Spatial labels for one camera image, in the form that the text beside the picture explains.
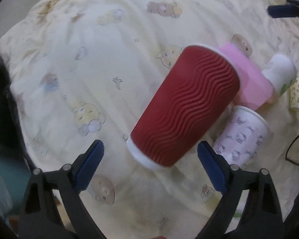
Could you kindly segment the white cup purple cartoon print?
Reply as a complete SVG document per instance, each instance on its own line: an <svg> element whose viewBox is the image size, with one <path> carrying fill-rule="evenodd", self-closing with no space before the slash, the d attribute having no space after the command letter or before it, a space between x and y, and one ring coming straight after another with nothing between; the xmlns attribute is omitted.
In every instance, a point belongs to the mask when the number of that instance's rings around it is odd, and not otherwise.
<svg viewBox="0 0 299 239"><path fill-rule="evenodd" d="M272 134L267 121L255 111L235 106L225 129L218 136L213 150L228 164L243 167Z"/></svg>

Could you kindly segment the cream cartoon bear bedsheet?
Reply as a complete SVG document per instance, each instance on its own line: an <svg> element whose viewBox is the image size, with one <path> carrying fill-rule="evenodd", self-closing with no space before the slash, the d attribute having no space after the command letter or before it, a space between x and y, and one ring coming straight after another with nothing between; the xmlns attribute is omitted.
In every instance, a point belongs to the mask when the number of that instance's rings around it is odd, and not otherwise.
<svg viewBox="0 0 299 239"><path fill-rule="evenodd" d="M264 69L276 53L299 67L299 20L274 20L284 0L40 0L0 38L26 149L44 171L73 162L96 140L98 175L114 203L83 192L108 238L195 238L219 203L196 148L150 171L126 140L186 46L217 48L234 35Z"/></svg>

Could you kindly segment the red ribbed paper cup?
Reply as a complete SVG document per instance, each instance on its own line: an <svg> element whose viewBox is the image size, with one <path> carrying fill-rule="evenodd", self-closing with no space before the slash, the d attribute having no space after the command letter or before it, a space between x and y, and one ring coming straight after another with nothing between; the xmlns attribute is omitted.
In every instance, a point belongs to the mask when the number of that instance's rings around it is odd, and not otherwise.
<svg viewBox="0 0 299 239"><path fill-rule="evenodd" d="M133 128L126 144L150 170L178 162L240 90L234 63L203 44L186 47Z"/></svg>

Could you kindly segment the white cup green tree print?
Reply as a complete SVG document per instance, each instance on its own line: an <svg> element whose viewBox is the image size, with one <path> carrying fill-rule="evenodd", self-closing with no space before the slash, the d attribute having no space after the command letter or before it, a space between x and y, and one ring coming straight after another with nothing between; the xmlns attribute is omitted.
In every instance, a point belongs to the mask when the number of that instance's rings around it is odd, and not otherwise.
<svg viewBox="0 0 299 239"><path fill-rule="evenodd" d="M297 70L289 57L276 53L261 71L263 76L273 86L275 97L281 97L295 82Z"/></svg>

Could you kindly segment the pink faceted plastic cup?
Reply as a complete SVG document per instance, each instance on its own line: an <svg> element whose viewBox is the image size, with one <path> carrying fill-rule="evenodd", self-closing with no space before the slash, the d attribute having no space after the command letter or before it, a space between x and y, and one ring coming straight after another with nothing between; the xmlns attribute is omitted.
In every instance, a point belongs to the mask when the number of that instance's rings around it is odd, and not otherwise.
<svg viewBox="0 0 299 239"><path fill-rule="evenodd" d="M251 46L227 42L219 51L234 64L240 78L240 90L234 102L256 111L271 98L273 86L250 59Z"/></svg>

